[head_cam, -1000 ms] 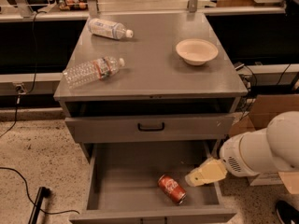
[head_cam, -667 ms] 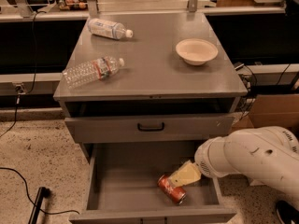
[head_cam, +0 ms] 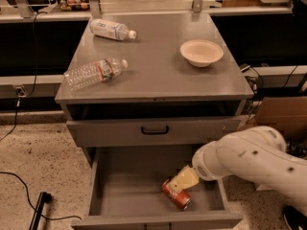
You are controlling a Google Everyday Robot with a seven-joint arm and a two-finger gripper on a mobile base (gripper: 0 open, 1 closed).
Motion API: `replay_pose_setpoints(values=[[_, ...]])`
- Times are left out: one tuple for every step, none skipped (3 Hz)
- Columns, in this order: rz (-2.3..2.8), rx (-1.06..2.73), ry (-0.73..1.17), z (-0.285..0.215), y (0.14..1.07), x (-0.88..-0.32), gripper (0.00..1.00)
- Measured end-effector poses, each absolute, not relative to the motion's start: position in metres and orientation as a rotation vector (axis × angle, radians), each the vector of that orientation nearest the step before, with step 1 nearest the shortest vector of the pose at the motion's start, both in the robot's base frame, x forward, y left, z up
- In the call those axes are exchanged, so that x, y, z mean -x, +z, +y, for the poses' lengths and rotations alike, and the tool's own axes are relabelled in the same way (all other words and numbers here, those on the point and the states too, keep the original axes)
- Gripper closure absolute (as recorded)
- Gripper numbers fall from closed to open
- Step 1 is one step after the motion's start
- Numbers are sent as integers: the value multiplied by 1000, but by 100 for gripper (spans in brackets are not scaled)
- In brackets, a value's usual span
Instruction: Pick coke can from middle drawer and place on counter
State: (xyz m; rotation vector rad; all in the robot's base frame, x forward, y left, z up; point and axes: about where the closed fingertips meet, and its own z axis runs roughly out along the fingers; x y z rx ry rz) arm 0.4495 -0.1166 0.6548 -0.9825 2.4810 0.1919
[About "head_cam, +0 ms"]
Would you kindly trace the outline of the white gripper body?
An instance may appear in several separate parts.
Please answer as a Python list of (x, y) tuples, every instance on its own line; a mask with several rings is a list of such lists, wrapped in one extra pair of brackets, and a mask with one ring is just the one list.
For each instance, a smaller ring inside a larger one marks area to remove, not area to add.
[(198, 176), (205, 181), (224, 177), (224, 167), (218, 159), (215, 144), (206, 144), (198, 149), (193, 155), (192, 166)]

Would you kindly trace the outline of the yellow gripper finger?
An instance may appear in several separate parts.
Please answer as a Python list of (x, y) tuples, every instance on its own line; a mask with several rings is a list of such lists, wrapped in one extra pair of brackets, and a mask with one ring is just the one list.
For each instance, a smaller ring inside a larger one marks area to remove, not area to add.
[(171, 179), (169, 185), (173, 190), (179, 192), (197, 185), (199, 181), (200, 178), (196, 174), (196, 171), (189, 166), (185, 166), (176, 176)]

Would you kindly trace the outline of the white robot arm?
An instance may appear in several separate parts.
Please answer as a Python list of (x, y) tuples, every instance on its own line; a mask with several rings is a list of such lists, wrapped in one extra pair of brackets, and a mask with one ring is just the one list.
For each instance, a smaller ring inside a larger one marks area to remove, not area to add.
[(192, 157), (192, 165), (171, 179), (170, 188), (180, 192), (201, 180), (235, 175), (306, 206), (307, 160), (290, 155), (286, 148), (283, 136), (270, 126), (227, 134), (199, 148)]

